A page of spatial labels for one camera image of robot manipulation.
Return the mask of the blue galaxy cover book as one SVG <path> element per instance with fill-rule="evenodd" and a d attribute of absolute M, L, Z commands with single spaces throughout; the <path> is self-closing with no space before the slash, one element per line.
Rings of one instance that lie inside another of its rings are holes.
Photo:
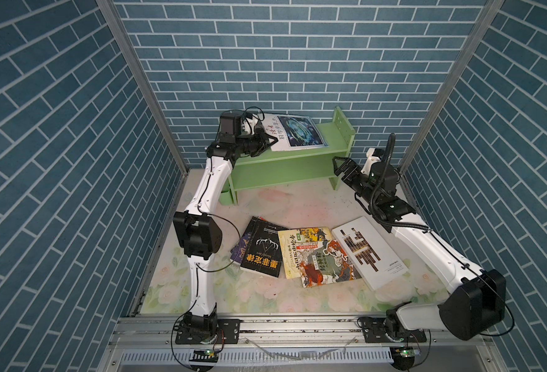
<path fill-rule="evenodd" d="M 266 113 L 262 124 L 268 135 L 278 139 L 270 148 L 273 152 L 327 147 L 326 140 L 311 117 Z"/>

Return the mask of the yellow illustrated history book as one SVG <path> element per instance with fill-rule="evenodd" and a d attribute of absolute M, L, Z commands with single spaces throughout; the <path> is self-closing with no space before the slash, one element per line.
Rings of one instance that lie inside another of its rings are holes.
<path fill-rule="evenodd" d="M 328 227 L 310 227 L 278 231 L 278 239 L 287 279 L 301 277 L 301 264 L 307 264 L 309 255 L 326 247 L 332 240 Z"/>

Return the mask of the white book brown stripes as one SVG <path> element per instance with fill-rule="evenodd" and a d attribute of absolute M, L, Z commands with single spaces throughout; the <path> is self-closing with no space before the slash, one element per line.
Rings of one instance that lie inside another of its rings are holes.
<path fill-rule="evenodd" d="M 332 235 L 372 291 L 408 273 L 407 266 L 366 217 L 338 226 Z"/>

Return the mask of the red green illustrated book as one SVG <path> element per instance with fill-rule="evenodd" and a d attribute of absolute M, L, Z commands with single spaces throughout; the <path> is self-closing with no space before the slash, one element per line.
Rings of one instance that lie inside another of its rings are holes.
<path fill-rule="evenodd" d="M 301 264 L 301 283 L 314 288 L 361 279 L 347 253 L 336 240 L 309 255 L 307 264 Z"/>

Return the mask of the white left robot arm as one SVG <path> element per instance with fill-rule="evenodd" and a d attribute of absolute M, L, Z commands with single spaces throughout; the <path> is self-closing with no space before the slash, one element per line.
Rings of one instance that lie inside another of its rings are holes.
<path fill-rule="evenodd" d="M 213 343 L 219 337 L 212 275 L 222 230 L 215 221 L 215 211 L 236 162 L 242 157 L 258 157 L 278 142 L 264 129 L 264 119 L 264 113 L 249 109 L 220 115 L 216 139 L 206 149 L 200 184 L 187 207 L 174 213 L 174 229 L 191 271 L 191 305 L 179 321 L 179 343 Z"/>

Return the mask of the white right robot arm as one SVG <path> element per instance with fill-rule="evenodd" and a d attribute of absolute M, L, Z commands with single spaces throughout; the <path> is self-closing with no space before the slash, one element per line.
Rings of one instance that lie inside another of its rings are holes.
<path fill-rule="evenodd" d="M 399 174 L 387 157 L 371 162 L 366 171 L 348 157 L 334 157 L 332 164 L 335 175 L 354 191 L 363 210 L 410 247 L 449 293 L 442 302 L 405 302 L 389 309 L 383 325 L 389 338 L 402 339 L 415 330 L 440 330 L 467 341 L 486 335 L 489 328 L 504 320 L 509 310 L 504 276 L 464 257 L 398 197 Z"/>

